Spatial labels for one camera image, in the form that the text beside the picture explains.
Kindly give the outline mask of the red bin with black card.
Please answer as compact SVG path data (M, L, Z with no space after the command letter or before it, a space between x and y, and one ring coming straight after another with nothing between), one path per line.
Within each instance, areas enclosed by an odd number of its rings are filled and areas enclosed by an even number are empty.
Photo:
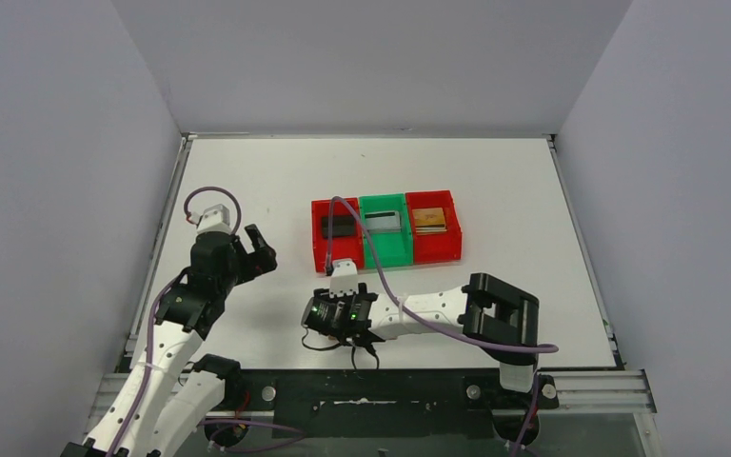
M323 216L333 215L354 215L341 202L331 204L330 200L315 200L310 204L310 222L312 237L312 252L315 270L319 273L326 272L327 248L331 247L331 260L352 259L357 269L365 268L365 253L363 234L357 223L357 234L353 237L323 239L321 236L320 219Z

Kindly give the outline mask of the green plastic bin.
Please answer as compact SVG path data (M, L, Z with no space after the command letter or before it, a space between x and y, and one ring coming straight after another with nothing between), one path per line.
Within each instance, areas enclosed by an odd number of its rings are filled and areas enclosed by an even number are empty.
M413 263L413 239L405 196L402 193L369 195L359 198L362 220L373 211L397 210L402 219L402 230L393 233L367 231L384 268L407 267Z

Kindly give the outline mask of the red bin with gold cards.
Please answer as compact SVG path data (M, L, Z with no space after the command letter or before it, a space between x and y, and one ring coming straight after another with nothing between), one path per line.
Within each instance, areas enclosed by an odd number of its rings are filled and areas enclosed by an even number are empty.
M410 216L413 239L413 263L415 265L459 261L463 251L463 233L449 190L417 191L405 194ZM416 208L440 207L445 211L447 231L419 235L414 232L411 211Z

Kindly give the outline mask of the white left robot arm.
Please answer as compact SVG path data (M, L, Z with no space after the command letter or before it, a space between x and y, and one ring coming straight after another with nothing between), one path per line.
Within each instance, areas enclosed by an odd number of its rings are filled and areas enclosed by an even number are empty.
M234 287L277 268L276 252L256 225L245 232L253 250L225 225L199 230L190 263L156 296L145 347L100 422L65 456L171 456L206 415L241 398L239 362L208 354L174 393L184 367L225 311Z

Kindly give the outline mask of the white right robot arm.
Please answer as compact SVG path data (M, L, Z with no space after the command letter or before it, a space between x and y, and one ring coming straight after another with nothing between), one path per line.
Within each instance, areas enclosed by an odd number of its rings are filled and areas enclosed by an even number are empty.
M407 335L439 333L480 348L499 364L502 389L529 392L545 349L539 343L539 299L487 273L466 285L393 298L364 283L314 290L303 328L342 345L370 348Z

